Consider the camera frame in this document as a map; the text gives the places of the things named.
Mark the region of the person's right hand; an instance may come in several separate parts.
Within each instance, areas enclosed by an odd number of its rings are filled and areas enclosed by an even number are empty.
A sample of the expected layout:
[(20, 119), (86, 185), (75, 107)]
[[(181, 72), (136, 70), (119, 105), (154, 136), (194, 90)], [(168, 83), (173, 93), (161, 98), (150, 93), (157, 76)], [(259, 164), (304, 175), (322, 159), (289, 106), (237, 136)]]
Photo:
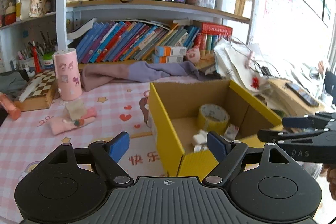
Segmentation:
[(336, 168), (335, 165), (323, 164), (320, 177), (325, 177), (329, 183), (329, 191), (333, 200), (336, 200)]

